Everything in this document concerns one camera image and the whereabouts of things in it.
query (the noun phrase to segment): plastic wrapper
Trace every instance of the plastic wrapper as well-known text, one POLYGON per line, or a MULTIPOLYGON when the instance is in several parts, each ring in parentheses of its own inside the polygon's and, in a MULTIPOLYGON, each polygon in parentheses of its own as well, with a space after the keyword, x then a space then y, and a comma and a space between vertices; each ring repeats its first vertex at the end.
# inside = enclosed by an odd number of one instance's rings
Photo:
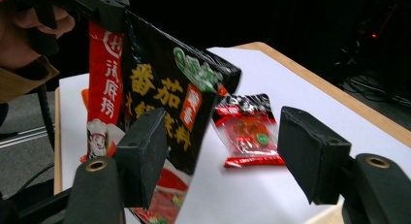
POLYGON ((148 210, 132 208, 144 223, 174 223, 195 172, 219 94, 234 92, 241 70, 127 13, 121 73, 125 132, 140 115, 166 111, 169 155, 148 210))
POLYGON ((89 22, 89 88, 81 92, 87 108, 87 150, 80 162, 97 156, 113 156, 124 136, 118 127, 122 107, 122 33, 111 33, 89 22))
POLYGON ((278 124, 267 94, 222 96, 213 123, 230 151, 225 167, 284 165, 277 152, 278 124))

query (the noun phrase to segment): cartoon character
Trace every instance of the cartoon character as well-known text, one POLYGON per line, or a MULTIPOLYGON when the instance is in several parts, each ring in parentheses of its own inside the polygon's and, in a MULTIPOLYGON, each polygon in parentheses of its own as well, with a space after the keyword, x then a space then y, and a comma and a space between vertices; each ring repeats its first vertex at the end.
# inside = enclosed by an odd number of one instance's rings
POLYGON ((93 119, 87 122, 87 129, 89 131, 88 144, 89 154, 88 158, 95 158, 97 156, 105 156, 107 152, 107 125, 100 119, 93 119))

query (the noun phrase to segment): black snack bag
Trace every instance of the black snack bag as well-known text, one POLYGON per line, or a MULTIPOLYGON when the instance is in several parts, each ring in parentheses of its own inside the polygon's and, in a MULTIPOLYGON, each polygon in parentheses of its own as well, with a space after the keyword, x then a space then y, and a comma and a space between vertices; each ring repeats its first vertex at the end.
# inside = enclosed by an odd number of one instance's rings
POLYGON ((143 112, 165 108, 168 160, 192 175, 219 91, 235 92, 241 70, 130 12, 126 19, 121 62, 125 131, 143 112))

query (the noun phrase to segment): wooden table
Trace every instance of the wooden table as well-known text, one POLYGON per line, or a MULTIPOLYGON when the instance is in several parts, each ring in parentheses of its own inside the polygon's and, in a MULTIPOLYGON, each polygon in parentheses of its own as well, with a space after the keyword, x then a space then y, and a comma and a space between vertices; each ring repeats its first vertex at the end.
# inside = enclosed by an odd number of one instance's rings
MULTIPOLYGON (((310 84, 314 85, 335 101, 340 103, 342 106, 347 107, 351 111, 355 112, 357 115, 364 118, 369 123, 372 123, 377 128, 381 129, 394 139, 403 143, 404 145, 411 147, 411 132, 402 126, 396 124, 392 120, 388 119, 386 116, 381 113, 373 110, 364 103, 358 101, 349 94, 343 92, 339 88, 335 87, 331 83, 321 79, 317 75, 313 74, 309 70, 305 69, 292 59, 288 58, 279 51, 269 47, 264 43, 250 43, 235 48, 244 48, 244 49, 255 49, 263 52, 265 55, 274 59, 276 62, 280 63, 282 66, 302 78, 303 80, 308 81, 310 84)), ((60 90, 56 89, 55 92, 55 175, 54 175, 54 192, 59 193, 62 191, 62 167, 61 167, 61 135, 60 135, 60 90)))

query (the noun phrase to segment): white paper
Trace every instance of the white paper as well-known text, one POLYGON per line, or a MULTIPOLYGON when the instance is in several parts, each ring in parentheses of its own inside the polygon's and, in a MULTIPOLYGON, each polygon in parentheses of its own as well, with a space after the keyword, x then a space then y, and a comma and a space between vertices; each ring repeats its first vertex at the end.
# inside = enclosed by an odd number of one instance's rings
MULTIPOLYGON (((209 50, 242 70, 238 95, 268 94, 278 122, 283 106, 310 112, 352 143, 353 157, 365 152, 382 155, 411 175, 409 147, 262 52, 238 48, 209 50)), ((86 111, 80 92, 87 86, 88 75, 60 80, 63 189, 72 186, 79 158, 86 153, 86 111)), ((225 169, 228 156, 227 148, 212 126, 208 126, 196 172, 176 223, 303 223, 332 208, 310 205, 285 166, 225 169)))

